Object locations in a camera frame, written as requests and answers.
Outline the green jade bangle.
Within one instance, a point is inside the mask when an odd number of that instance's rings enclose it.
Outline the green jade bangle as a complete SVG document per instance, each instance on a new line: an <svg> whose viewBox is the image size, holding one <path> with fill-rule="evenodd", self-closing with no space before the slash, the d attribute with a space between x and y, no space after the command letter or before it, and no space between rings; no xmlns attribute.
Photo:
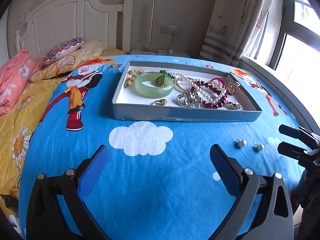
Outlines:
<svg viewBox="0 0 320 240"><path fill-rule="evenodd" d="M168 96L173 91L173 81L170 77L165 75L164 84L160 87L154 85L156 77L162 75L159 72L145 72L136 77L134 86L136 92L144 97L151 99L160 99Z"/></svg>

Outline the striped printed curtain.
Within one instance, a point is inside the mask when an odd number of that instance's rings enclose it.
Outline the striped printed curtain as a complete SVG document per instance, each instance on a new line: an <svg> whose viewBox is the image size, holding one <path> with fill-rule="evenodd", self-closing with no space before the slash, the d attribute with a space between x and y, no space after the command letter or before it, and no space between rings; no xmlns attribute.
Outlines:
<svg viewBox="0 0 320 240"><path fill-rule="evenodd" d="M200 59L237 66L265 22L273 0L215 0Z"/></svg>

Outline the folded pink quilt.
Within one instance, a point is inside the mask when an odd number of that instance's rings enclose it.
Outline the folded pink quilt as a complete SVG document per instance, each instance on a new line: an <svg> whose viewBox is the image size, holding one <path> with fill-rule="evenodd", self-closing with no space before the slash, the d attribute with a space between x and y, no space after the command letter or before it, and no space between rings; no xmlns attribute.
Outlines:
<svg viewBox="0 0 320 240"><path fill-rule="evenodd" d="M30 77L43 68L43 57L30 57L30 51L24 48L1 68L0 115L14 108Z"/></svg>

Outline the white wooden headboard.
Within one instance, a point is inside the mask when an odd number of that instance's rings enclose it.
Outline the white wooden headboard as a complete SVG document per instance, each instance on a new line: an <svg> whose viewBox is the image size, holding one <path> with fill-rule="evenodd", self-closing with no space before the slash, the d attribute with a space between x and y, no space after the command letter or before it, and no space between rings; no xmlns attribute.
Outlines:
<svg viewBox="0 0 320 240"><path fill-rule="evenodd" d="M24 34L16 31L15 46L29 50L32 59L46 55L62 42L79 37L130 51L133 0L106 5L99 0L47 0L27 17Z"/></svg>

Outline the gold bangle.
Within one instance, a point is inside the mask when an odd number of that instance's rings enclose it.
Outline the gold bangle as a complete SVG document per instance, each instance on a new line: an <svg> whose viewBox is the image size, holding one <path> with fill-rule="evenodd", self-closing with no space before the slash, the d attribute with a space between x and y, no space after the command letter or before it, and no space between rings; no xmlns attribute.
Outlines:
<svg viewBox="0 0 320 240"><path fill-rule="evenodd" d="M180 79L180 78L174 79L173 83L174 83L176 89L179 90L180 92L182 92L182 93L188 93L189 92L189 88L188 87L185 88L185 87L181 86L181 84L185 83L185 81L183 79Z"/></svg>

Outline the pearl earring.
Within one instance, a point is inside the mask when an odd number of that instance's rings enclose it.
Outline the pearl earring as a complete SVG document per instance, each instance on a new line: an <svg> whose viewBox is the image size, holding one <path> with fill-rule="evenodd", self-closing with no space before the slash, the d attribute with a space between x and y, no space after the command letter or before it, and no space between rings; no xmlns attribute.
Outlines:
<svg viewBox="0 0 320 240"><path fill-rule="evenodd" d="M264 150L264 148L265 148L265 146L263 144L255 144L254 145L255 152L261 152Z"/></svg>
<svg viewBox="0 0 320 240"><path fill-rule="evenodd" d="M245 147L247 145L247 142L246 142L246 140L243 140L243 139L236 139L235 145L238 148L243 148L243 147Z"/></svg>

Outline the wall power socket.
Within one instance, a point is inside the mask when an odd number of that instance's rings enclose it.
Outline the wall power socket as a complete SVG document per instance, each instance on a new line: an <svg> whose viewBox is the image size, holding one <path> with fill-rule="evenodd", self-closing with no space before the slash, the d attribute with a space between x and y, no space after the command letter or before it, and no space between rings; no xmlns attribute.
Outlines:
<svg viewBox="0 0 320 240"><path fill-rule="evenodd" d="M173 25L161 25L160 33L166 35L179 35L180 27Z"/></svg>

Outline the blue cartoon blanket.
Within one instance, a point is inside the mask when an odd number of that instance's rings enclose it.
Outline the blue cartoon blanket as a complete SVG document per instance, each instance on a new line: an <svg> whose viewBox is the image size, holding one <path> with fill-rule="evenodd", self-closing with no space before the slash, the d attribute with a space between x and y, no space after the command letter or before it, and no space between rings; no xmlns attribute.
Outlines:
<svg viewBox="0 0 320 240"><path fill-rule="evenodd" d="M108 149L108 163L85 203L112 239L208 238L234 202L209 158L215 143L259 174L279 172L288 188L298 184L303 168L277 151L285 139L279 126L297 126L297 121L288 111L273 115L264 97L268 88L253 74L231 69L263 109L256 121L121 121L112 116L111 98L123 71L107 68L97 87L89 90L81 112L83 128L77 132L66 129L67 98L55 102L65 85L52 92L54 105L35 129L23 167L22 229L36 176L58 176L100 145ZM247 145L238 148L236 139ZM255 144L263 144L264 150L255 152Z"/></svg>

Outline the flower enamel safety-pin brooch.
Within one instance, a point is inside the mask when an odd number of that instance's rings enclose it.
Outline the flower enamel safety-pin brooch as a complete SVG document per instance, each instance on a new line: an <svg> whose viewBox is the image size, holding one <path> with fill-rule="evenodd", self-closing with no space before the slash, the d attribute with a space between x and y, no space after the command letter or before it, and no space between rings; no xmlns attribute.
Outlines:
<svg viewBox="0 0 320 240"><path fill-rule="evenodd" d="M224 106L227 107L228 109L231 109L231 110L236 110L236 111L242 111L243 110L242 105L240 103L238 103L238 102L226 101Z"/></svg>

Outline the grey cardboard jewelry tray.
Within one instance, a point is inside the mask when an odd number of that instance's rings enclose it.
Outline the grey cardboard jewelry tray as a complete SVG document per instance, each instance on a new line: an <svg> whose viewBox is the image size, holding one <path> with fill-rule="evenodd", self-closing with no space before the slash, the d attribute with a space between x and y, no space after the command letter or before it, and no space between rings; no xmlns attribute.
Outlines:
<svg viewBox="0 0 320 240"><path fill-rule="evenodd" d="M139 56L130 60L117 85L112 99L113 114L119 120L149 121L195 121L195 122L247 122L255 121L262 110L249 92L241 87L238 94L231 95L222 84L236 82L234 74L192 64L190 59L182 63L178 57L172 62L153 61ZM134 86L138 75L145 72L159 72L172 79L183 79L182 87L189 88L182 93L173 86L173 91L160 99L140 96ZM221 84L211 79L221 79ZM226 101L238 102L242 111L228 109Z"/></svg>

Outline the gold openwork ball ornament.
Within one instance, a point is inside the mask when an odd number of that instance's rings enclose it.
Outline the gold openwork ball ornament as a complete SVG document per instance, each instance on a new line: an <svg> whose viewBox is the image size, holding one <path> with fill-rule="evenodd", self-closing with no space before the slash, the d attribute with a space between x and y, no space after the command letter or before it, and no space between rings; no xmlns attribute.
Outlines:
<svg viewBox="0 0 320 240"><path fill-rule="evenodd" d="M238 94L241 90L241 85L238 82L229 82L227 84L227 91L231 95Z"/></svg>

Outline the green teardrop pendant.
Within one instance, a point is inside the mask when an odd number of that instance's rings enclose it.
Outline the green teardrop pendant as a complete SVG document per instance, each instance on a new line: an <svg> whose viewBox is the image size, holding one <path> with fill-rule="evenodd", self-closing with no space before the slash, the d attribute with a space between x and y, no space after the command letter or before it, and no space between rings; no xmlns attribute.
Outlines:
<svg viewBox="0 0 320 240"><path fill-rule="evenodd" d="M154 85L156 87L160 87L164 84L164 81L165 81L165 75L162 74L162 75L156 77L156 79L154 80Z"/></svg>

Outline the dark framed window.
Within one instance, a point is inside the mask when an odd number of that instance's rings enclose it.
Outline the dark framed window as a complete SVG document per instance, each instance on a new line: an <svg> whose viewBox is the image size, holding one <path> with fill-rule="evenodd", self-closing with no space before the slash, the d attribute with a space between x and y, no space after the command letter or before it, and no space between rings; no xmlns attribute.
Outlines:
<svg viewBox="0 0 320 240"><path fill-rule="evenodd" d="M317 52L316 56L307 54L302 47L293 46L289 58L302 70L319 72L319 0L283 0L280 32L269 67L276 70L283 54L285 44L292 37Z"/></svg>

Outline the white bedside table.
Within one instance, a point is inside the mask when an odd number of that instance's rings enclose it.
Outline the white bedside table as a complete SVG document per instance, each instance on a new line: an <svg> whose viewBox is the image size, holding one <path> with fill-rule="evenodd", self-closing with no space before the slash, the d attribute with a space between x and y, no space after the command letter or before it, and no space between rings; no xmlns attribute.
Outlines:
<svg viewBox="0 0 320 240"><path fill-rule="evenodd" d="M176 56L176 57L186 57L190 58L190 56L182 51L176 51L176 50L153 50L152 52L143 52L138 49L133 49L130 51L130 55L159 55L159 56Z"/></svg>

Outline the slim white floor lamp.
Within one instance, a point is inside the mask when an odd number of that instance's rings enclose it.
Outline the slim white floor lamp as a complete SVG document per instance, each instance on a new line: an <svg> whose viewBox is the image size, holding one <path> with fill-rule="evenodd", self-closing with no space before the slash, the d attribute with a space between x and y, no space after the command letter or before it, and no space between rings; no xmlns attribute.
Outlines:
<svg viewBox="0 0 320 240"><path fill-rule="evenodd" d="M137 52L140 54L158 54L157 49L153 49L152 47L152 31L153 31L153 22L154 22L154 14L155 14L155 1L152 2L151 7L151 15L150 15L150 25L149 25L149 34L147 41L141 42L137 47Z"/></svg>

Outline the embroidered round pillow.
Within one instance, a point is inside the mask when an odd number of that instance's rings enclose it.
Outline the embroidered round pillow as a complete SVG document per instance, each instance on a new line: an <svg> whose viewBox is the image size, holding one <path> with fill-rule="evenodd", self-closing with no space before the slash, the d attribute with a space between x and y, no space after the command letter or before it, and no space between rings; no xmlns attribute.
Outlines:
<svg viewBox="0 0 320 240"><path fill-rule="evenodd" d="M45 65L50 65L63 57L75 52L79 49L85 42L84 38L73 38L69 41L63 42L50 50L43 58Z"/></svg>

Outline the yellow floral bed sheet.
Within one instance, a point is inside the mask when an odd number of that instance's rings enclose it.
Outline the yellow floral bed sheet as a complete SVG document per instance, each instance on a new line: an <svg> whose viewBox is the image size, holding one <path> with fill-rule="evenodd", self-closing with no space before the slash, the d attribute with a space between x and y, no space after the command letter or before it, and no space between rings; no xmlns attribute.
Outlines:
<svg viewBox="0 0 320 240"><path fill-rule="evenodd" d="M100 56L116 55L124 55L124 52L111 49ZM69 73L36 82L29 79L14 108L1 115L1 211L12 224L18 221L21 174L31 135L53 90Z"/></svg>

